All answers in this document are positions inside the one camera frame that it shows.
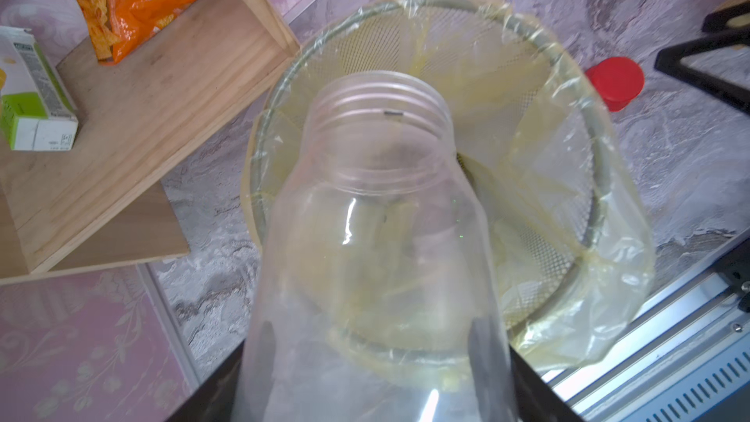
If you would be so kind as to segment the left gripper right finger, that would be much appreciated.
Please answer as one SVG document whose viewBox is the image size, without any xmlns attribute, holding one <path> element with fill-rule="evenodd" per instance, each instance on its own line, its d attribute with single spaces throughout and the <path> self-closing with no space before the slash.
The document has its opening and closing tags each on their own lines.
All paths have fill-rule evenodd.
<svg viewBox="0 0 750 422">
<path fill-rule="evenodd" d="M 521 421 L 584 422 L 513 348 L 510 353 Z"/>
</svg>

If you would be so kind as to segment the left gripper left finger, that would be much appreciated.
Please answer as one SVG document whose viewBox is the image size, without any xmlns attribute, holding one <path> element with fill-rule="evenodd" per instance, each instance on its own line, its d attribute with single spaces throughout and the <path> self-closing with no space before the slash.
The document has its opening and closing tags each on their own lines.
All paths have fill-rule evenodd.
<svg viewBox="0 0 750 422">
<path fill-rule="evenodd" d="M 229 422 L 243 347 L 244 343 L 240 343 L 167 422 Z"/>
</svg>

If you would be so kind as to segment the red jar lid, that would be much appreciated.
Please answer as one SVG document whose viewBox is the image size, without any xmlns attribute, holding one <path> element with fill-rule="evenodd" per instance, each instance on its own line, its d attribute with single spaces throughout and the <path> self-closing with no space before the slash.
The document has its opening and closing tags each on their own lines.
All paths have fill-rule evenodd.
<svg viewBox="0 0 750 422">
<path fill-rule="evenodd" d="M 640 95 L 646 83 L 642 68 L 626 57 L 608 58 L 585 74 L 611 113 L 625 109 Z"/>
</svg>

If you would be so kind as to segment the clear plastic jar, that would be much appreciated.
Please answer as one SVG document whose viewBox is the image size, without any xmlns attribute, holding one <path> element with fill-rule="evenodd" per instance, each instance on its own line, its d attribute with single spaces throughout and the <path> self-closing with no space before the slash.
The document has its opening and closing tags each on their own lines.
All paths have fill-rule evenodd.
<svg viewBox="0 0 750 422">
<path fill-rule="evenodd" d="M 230 417 L 517 419 L 488 221 L 427 83 L 361 72 L 312 101 Z"/>
</svg>

